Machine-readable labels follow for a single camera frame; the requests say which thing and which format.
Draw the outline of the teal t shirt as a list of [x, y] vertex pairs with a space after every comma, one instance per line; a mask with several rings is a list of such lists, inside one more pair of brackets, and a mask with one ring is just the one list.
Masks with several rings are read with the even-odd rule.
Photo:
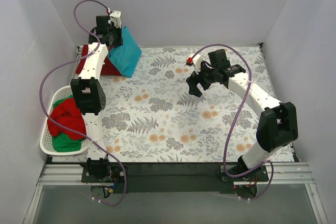
[[122, 28], [123, 44], [110, 50], [108, 59], [122, 76], [131, 78], [137, 67], [142, 50], [133, 39], [128, 28]]

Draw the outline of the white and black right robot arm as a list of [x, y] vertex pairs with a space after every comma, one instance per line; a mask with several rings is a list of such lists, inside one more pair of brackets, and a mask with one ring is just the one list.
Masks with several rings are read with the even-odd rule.
[[298, 138], [296, 107], [270, 96], [255, 84], [249, 65], [231, 65], [225, 48], [223, 45], [208, 53], [209, 61], [202, 60], [199, 52], [189, 55], [186, 64], [193, 66], [194, 71], [186, 82], [189, 94], [196, 97], [202, 96], [198, 85], [207, 90], [213, 83], [222, 84], [242, 99], [238, 111], [248, 105], [258, 116], [256, 143], [238, 159], [236, 166], [223, 167], [226, 176], [248, 181], [274, 152]]

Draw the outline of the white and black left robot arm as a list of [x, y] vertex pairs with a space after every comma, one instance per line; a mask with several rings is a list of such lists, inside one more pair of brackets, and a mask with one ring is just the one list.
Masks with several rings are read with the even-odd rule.
[[88, 57], [77, 78], [70, 82], [76, 107], [79, 109], [88, 137], [87, 174], [100, 182], [112, 177], [102, 132], [101, 111], [106, 107], [106, 95], [100, 84], [101, 70], [110, 47], [121, 40], [121, 28], [108, 15], [96, 17], [96, 26], [89, 34]]

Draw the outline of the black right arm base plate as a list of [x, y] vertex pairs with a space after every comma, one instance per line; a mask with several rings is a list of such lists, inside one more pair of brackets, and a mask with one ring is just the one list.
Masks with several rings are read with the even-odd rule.
[[240, 177], [230, 177], [224, 171], [224, 166], [221, 165], [219, 169], [216, 171], [216, 175], [220, 178], [223, 182], [268, 182], [269, 176], [266, 170], [265, 165], [257, 168], [256, 170]]

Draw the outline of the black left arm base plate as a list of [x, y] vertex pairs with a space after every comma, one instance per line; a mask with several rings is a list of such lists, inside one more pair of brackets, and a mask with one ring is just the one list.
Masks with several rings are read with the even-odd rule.
[[111, 163], [107, 159], [91, 160], [88, 159], [82, 165], [82, 183], [124, 183], [128, 167], [123, 170], [118, 163]]

